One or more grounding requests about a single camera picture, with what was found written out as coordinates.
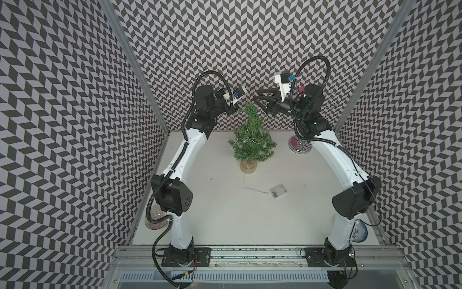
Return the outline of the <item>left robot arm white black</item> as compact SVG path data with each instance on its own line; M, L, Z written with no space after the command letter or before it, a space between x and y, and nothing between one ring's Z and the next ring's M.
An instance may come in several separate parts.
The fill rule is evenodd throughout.
M194 237L186 224L185 213L191 207L193 193L187 187L187 178L193 163L214 130L218 117L237 111L233 103L235 94L225 77L217 71L201 73L191 89L192 101L180 123L182 143L174 159L162 174L150 181L152 193L146 205L146 220L156 225L165 222L167 227L152 245L152 260L160 275L174 288L187 289L190 284L177 283L162 269L156 255L156 246L167 234L171 235L164 256L179 266L196 266L199 258L194 253Z

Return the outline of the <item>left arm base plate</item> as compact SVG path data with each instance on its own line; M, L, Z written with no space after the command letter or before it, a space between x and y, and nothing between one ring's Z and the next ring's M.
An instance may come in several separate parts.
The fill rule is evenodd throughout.
M177 249L169 247L162 256L162 267L209 267L211 248L193 247L192 249Z

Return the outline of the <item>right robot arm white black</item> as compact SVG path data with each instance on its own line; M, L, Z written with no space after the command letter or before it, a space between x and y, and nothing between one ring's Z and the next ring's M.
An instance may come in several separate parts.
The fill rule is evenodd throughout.
M307 65L317 60L326 65L326 74L321 85L306 85L300 92L300 98L296 100L294 96L298 78ZM322 257L323 266L338 267L345 266L348 260L354 259L354 230L368 208L375 203L381 181L360 169L353 156L340 144L328 120L321 115L321 107L326 98L324 88L330 78L331 69L327 57L311 57L293 75L287 72L276 74L274 81L278 87L257 91L253 100L267 115L276 116L281 113L291 117L295 136L312 145L338 178L343 191L332 198L336 212L334 224L325 239L324 247L317 253Z

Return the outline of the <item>clear battery box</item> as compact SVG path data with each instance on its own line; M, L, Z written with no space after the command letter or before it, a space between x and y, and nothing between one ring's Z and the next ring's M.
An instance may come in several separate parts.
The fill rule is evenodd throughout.
M271 196L274 198L274 199L278 199L284 195L287 194L287 189L285 188L285 186L283 184L279 184L273 188L271 188L269 190Z

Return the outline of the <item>small green christmas tree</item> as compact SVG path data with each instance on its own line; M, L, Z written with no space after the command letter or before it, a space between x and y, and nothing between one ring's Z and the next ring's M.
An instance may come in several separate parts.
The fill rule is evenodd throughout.
M245 114L245 123L234 131L234 139L229 140L229 144L241 171L252 174L259 163L273 157L277 144L264 130L263 119L253 104L246 104L241 112Z

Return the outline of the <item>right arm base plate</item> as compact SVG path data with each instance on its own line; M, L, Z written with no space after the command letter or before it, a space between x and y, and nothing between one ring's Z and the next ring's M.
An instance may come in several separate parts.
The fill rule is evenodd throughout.
M325 256L323 251L324 248L321 247L303 248L301 255L310 268L333 268L340 270L344 268L355 268L357 265L356 260L351 257L349 253L330 264L324 259Z

